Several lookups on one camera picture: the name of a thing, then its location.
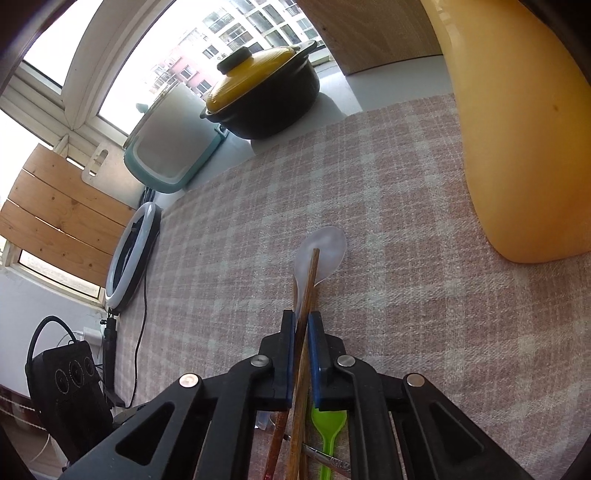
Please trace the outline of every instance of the wooden cabinet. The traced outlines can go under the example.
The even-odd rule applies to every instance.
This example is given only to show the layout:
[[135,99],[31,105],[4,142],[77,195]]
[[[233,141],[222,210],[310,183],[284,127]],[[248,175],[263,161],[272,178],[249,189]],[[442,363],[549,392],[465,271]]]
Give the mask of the wooden cabinet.
[[297,4],[345,75],[441,54],[420,0],[298,0]]

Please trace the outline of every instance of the white cutting board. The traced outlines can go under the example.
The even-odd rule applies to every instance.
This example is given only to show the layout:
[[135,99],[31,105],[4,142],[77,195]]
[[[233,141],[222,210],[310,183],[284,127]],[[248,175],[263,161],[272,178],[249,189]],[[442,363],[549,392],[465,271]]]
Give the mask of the white cutting board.
[[[91,170],[96,172],[95,176],[90,174]],[[82,172],[82,180],[133,208],[137,208],[144,191],[144,184],[127,170],[121,147],[107,141],[101,142],[92,154]]]

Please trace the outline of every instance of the green plastic spoon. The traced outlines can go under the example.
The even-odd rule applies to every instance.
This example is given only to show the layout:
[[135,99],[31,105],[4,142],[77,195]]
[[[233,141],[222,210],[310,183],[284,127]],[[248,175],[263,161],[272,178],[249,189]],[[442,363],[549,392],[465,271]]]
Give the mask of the green plastic spoon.
[[[312,423],[322,436],[322,452],[333,456],[335,450],[335,438],[347,422],[347,412],[343,411],[320,411],[312,408]],[[322,465],[320,467],[320,480],[330,480],[332,471]]]

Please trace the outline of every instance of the pot lid handle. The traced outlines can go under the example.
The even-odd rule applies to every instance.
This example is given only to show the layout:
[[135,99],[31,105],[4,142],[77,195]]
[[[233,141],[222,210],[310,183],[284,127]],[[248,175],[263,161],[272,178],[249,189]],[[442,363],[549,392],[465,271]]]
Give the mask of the pot lid handle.
[[224,75],[227,74],[234,67],[238,67],[243,61],[252,57],[252,53],[247,47],[240,47],[235,52],[231,53],[227,58],[223,59],[217,64],[217,69]]

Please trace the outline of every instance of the white wall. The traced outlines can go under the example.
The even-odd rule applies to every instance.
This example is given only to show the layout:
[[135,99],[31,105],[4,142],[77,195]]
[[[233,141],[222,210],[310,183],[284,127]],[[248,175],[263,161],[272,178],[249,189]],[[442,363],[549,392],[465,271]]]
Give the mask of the white wall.
[[[33,332],[48,315],[56,315],[72,330],[90,327],[100,330],[105,317],[96,307],[62,295],[29,280],[10,267],[0,267],[0,384],[28,396],[25,363]],[[34,355],[54,348],[65,334],[55,322],[41,332]]]

